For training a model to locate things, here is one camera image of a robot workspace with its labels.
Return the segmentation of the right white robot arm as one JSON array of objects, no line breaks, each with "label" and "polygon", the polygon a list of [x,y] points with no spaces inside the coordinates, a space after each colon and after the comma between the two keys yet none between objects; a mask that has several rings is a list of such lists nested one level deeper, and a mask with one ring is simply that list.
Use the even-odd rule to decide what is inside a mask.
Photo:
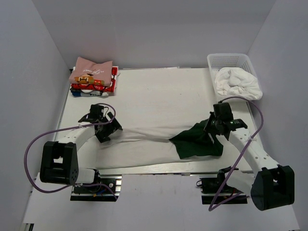
[{"label": "right white robot arm", "polygon": [[270,157],[250,134],[241,119],[234,119],[225,100],[213,105],[204,131],[210,137],[224,136],[240,155],[231,167],[219,170],[218,189],[209,211],[244,193],[260,211],[291,205],[295,201],[295,173]]}]

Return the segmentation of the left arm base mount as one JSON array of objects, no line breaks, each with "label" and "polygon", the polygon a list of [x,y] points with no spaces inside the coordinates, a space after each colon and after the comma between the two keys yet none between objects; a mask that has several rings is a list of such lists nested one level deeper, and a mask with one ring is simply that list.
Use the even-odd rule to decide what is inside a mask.
[{"label": "left arm base mount", "polygon": [[98,183],[110,188],[112,193],[105,186],[74,187],[71,192],[71,201],[82,202],[115,202],[120,195],[121,176],[101,176]]}]

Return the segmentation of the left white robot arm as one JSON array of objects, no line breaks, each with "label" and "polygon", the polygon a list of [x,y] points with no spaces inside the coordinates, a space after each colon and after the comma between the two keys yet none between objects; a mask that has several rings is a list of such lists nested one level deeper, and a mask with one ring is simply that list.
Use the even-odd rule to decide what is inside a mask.
[{"label": "left white robot arm", "polygon": [[77,152],[91,138],[99,143],[110,141],[110,135],[117,130],[122,130],[122,126],[116,119],[115,109],[104,103],[92,104],[77,127],[61,139],[44,144],[40,180],[62,185],[82,184],[97,192],[102,186],[98,170],[80,167]]}]

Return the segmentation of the white and green raglan t-shirt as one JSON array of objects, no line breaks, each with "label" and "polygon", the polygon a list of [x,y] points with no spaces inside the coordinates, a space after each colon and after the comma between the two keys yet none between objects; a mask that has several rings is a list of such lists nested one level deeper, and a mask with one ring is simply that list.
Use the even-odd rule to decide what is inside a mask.
[{"label": "white and green raglan t-shirt", "polygon": [[124,128],[110,135],[96,155],[98,169],[204,161],[223,154],[223,145],[204,131],[206,120]]}]

